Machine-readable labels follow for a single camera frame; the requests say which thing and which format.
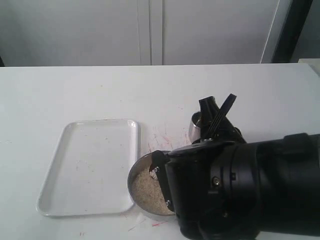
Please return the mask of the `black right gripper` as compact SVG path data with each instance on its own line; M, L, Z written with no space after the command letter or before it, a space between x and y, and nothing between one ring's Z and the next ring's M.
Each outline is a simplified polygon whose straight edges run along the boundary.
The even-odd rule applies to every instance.
M219 107L213 96L199 100L200 139L207 136ZM240 239L239 144L200 142L151 153L166 207L175 212L182 235L191 240Z

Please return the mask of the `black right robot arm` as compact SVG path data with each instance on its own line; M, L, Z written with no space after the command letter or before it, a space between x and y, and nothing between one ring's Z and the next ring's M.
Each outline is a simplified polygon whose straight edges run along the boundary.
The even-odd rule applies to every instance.
M200 137L151 154L164 201L191 240L254 240L260 232L320 234L320 137L248 143L221 106L199 101Z

